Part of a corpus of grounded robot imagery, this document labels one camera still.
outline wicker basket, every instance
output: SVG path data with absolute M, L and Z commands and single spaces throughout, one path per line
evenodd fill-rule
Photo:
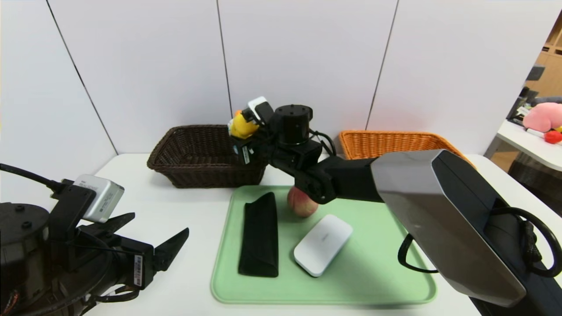
M 234 188 L 259 184 L 267 162 L 238 162 L 226 125 L 170 129 L 156 145 L 147 166 L 176 188 Z
M 451 143 L 433 133 L 344 130 L 339 139 L 348 159 L 375 158 L 393 151 L 447 149 L 470 163 Z

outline white wall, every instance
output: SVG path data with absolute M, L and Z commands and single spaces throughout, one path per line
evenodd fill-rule
M 396 0 L 219 0 L 233 110 L 258 96 L 314 109 L 334 139 L 365 129 Z
M 43 0 L 2 1 L 0 162 L 75 179 L 115 156 Z M 50 209 L 42 184 L 0 175 L 0 200 Z
M 438 133 L 483 154 L 561 1 L 400 0 L 368 129 Z
M 151 152 L 174 126 L 230 120 L 215 1 L 50 4 L 119 153 Z

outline pink plush toy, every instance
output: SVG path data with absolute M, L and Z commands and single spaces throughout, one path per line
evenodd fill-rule
M 523 118 L 523 126 L 546 133 L 562 127 L 562 104 L 539 103 Z

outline desk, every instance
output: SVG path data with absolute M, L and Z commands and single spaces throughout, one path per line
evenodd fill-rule
M 562 238 L 562 219 L 519 183 L 482 156 L 469 155 L 484 177 L 514 206 L 532 211 Z M 114 215 L 136 212 L 136 218 L 119 230 L 123 236 L 159 245 L 189 227 L 190 236 L 167 272 L 130 302 L 99 304 L 88 312 L 96 315 L 383 315 L 478 316 L 469 298 L 456 292 L 440 275 L 434 275 L 437 297 L 424 305 L 403 309 L 369 306 L 225 305 L 210 290 L 212 271 L 233 189 L 176 189 L 163 175 L 146 167 L 148 154 L 124 154 L 113 158 L 96 175 L 125 187 Z M 263 185 L 292 185 L 293 178 L 268 166 Z M 552 255 L 546 241 L 538 244 L 546 264 Z M 432 265 L 424 258 L 428 266 Z
M 525 129 L 507 120 L 501 124 L 497 137 L 525 154 L 533 157 L 541 164 L 558 171 L 562 171 L 562 146 L 549 144 L 544 139 L 527 133 Z

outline yellow toy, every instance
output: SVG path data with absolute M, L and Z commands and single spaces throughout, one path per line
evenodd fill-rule
M 244 116 L 242 116 L 241 110 L 236 111 L 236 113 L 234 114 L 234 118 L 232 118 L 230 124 L 228 125 L 230 129 L 230 135 L 241 139 L 250 137 L 257 131 L 259 127 L 252 121 L 246 122 L 246 119 L 244 118 Z

